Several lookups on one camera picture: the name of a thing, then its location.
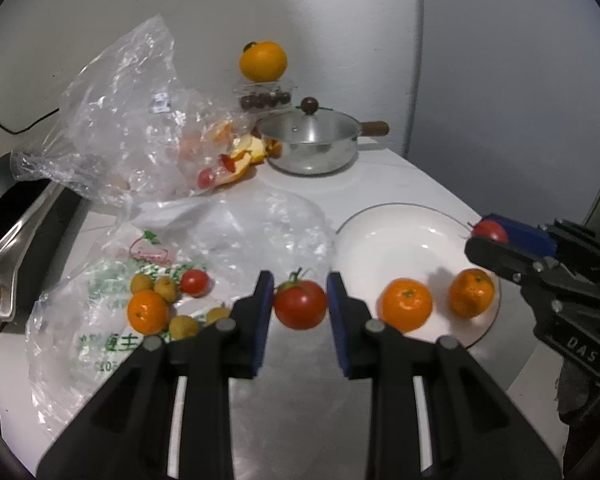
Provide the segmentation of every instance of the metal bolt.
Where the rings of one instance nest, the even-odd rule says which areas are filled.
[[[220,332],[231,332],[235,328],[235,321],[230,317],[223,317],[216,321],[216,328]]]
[[[157,335],[150,335],[144,338],[144,340],[142,341],[142,346],[145,350],[153,352],[154,350],[160,348],[162,346],[162,343],[163,341],[161,337],[158,337]]]
[[[379,319],[370,319],[365,323],[366,330],[373,334],[381,333],[382,330],[384,330],[385,326],[386,325],[384,324],[384,322],[380,321]]]
[[[446,348],[447,350],[455,350],[458,347],[458,339],[450,335],[443,335],[438,338],[438,342],[442,348]]]

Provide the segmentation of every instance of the gray panel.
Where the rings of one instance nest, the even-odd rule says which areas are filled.
[[[424,0],[408,159],[479,213],[583,221],[600,189],[594,0]]]

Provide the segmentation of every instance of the white plate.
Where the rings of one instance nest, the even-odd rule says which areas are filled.
[[[489,272],[496,294],[489,308],[473,319],[454,316],[446,306],[451,282],[475,267],[464,256],[469,229],[435,209],[415,204],[382,204],[347,220],[338,231],[334,270],[342,274],[347,293],[364,300],[377,317],[376,302],[389,282],[411,278],[429,287],[433,313],[409,337],[433,342],[453,335],[465,347],[491,327],[500,307],[500,280]]]

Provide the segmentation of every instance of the wall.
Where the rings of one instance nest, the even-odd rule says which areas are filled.
[[[479,213],[582,221],[600,188],[594,0],[424,0],[408,159]]]
[[[226,93],[253,40],[286,49],[295,101],[313,95],[360,120],[386,120],[402,152],[414,73],[417,0],[6,0],[0,8],[0,119],[22,127],[103,48],[161,13],[176,68],[196,88]],[[48,130],[47,121],[32,135]],[[15,139],[0,134],[0,154]]]

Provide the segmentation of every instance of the brown wooden knob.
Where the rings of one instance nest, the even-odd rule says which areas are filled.
[[[318,111],[320,105],[315,97],[305,97],[300,103],[300,109],[307,115],[313,115]]]

